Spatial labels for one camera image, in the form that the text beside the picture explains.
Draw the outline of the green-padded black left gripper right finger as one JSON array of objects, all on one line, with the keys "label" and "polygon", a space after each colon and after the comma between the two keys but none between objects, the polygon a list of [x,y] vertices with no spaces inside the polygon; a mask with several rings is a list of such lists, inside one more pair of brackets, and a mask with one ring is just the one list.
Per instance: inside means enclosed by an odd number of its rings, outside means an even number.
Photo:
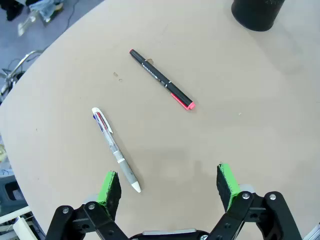
[{"label": "green-padded black left gripper right finger", "polygon": [[245,223],[255,223],[264,240],[301,240],[293,215],[278,191],[263,197],[241,190],[230,166],[217,166],[216,186],[225,213],[209,233],[210,240],[235,240]]}]

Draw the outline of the green-padded black left gripper left finger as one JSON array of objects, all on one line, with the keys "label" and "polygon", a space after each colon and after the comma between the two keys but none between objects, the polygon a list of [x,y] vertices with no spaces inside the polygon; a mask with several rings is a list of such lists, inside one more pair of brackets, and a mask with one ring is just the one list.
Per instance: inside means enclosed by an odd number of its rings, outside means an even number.
[{"label": "green-padded black left gripper left finger", "polygon": [[102,240],[127,240],[126,234],[115,223],[122,189],[115,171],[109,171],[95,201],[74,209],[59,206],[46,234],[47,240],[82,240],[87,233],[97,233]]}]

